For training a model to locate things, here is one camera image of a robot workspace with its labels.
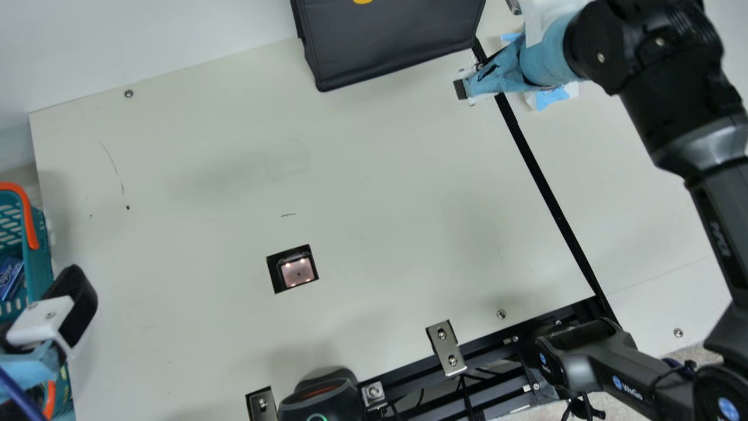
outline black robot arm segment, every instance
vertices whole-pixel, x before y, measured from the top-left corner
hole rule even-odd
[[[698,420],[748,419],[748,115],[703,3],[593,1],[563,48],[575,73],[621,97],[654,164],[685,180],[733,303],[705,343],[725,363],[699,370],[692,402],[679,375],[649,391],[669,367],[610,322],[583,327],[594,334],[571,347],[561,345],[585,330],[540,338],[544,374],[571,392],[605,390],[654,420],[692,419],[691,409]]]
[[[651,420],[693,420],[693,379],[601,319],[538,338],[539,369],[571,394],[605,391]]]

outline gray floor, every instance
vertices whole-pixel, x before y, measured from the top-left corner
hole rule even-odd
[[[684,348],[680,351],[676,351],[668,357],[674,358],[678,361],[694,360],[699,366],[705,364],[712,364],[720,362],[720,356],[706,351],[701,345],[693,346],[690,348]],[[605,411],[608,421],[626,420],[626,421],[640,421],[647,420],[638,413],[631,410],[626,405],[619,401],[611,398],[606,393],[592,393],[589,395],[589,400],[595,409]],[[556,402],[550,405],[544,405],[537,408],[527,409],[525,411],[517,412],[516,414],[507,415],[505,417],[498,418],[500,421],[552,421],[561,420],[564,410],[566,409],[566,402]]]

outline white table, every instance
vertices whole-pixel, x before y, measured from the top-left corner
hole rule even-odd
[[[591,296],[495,105],[456,100],[466,64],[320,94],[288,40],[34,113],[52,254],[100,298],[79,420],[245,420],[313,369],[431,355],[431,324]],[[274,294],[266,256],[306,243],[320,280]]]

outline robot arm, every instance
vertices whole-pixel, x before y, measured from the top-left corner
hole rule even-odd
[[[705,343],[725,362],[693,383],[610,321],[538,338],[541,371],[572,395],[605,390],[654,420],[748,420],[748,115],[703,4],[518,1],[527,42],[456,81],[458,95],[502,91],[496,68],[538,87],[582,78],[619,95],[654,164],[685,180],[733,298]]]

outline orange handle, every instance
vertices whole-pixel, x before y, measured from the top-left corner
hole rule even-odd
[[[48,420],[52,419],[52,415],[55,413],[55,400],[57,399],[57,384],[54,381],[47,382],[47,396],[44,399],[44,409],[42,409],[42,415]]]
[[[37,239],[37,230],[34,229],[34,217],[31,215],[31,202],[28,201],[28,196],[23,188],[15,183],[0,183],[0,190],[9,190],[16,193],[21,198],[21,205],[23,208],[23,225],[26,230],[26,240],[28,241],[28,248],[32,250],[39,249],[39,240]]]

